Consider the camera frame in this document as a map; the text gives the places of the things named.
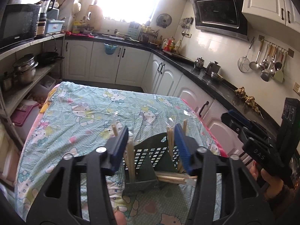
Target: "electrical socket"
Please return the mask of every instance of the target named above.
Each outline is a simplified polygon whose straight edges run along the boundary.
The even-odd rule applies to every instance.
[[[295,82],[295,85],[294,85],[293,90],[294,90],[298,95],[300,95],[300,92],[299,92],[299,90],[300,90],[300,85],[299,85],[297,82]]]

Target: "pink lid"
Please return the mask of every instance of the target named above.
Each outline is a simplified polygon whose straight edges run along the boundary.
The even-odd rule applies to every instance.
[[[38,105],[36,101],[22,100],[10,117],[12,122],[16,126],[22,127],[31,110]]]

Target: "floor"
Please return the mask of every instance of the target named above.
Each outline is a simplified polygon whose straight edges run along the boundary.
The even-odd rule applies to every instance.
[[[93,87],[99,87],[99,88],[107,88],[107,89],[144,93],[143,89],[141,87],[137,87],[137,86],[107,84],[107,83],[98,83],[98,82],[81,81],[81,80],[63,80],[63,81],[73,82],[73,83],[76,83],[79,85],[84,85],[84,86],[93,86]]]

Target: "black countertop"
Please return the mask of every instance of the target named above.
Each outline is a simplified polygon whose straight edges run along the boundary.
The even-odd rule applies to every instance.
[[[202,88],[209,96],[216,99],[227,110],[235,110],[243,114],[247,119],[256,121],[264,128],[266,128],[274,136],[277,135],[279,125],[277,122],[259,106],[261,115],[248,107],[245,102],[235,95],[235,86],[223,80],[217,82],[205,73],[205,70],[195,70],[192,61],[175,58],[159,49],[151,49],[147,46],[138,44],[130,40],[115,40],[106,36],[98,36],[94,38],[84,36],[68,36],[67,40],[88,40],[94,42],[113,43],[121,46],[134,47],[148,52],[152,52],[169,62],[171,65],[180,70],[185,76]]]

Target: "silver screw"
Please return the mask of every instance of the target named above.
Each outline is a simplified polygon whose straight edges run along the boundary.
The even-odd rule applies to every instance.
[[[205,153],[205,152],[207,152],[207,149],[205,147],[198,147],[197,151],[200,153]]]
[[[98,148],[96,149],[96,152],[98,152],[98,153],[103,153],[103,152],[106,152],[106,148],[105,148],[105,147],[103,147],[103,146],[101,146],[101,147],[98,147]]]
[[[72,158],[73,158],[73,155],[71,153],[65,154],[63,157],[63,159],[65,159],[65,160],[70,160]]]
[[[233,159],[233,160],[235,160],[235,161],[237,161],[238,159],[240,159],[240,157],[237,154],[232,154],[230,156],[230,158]]]

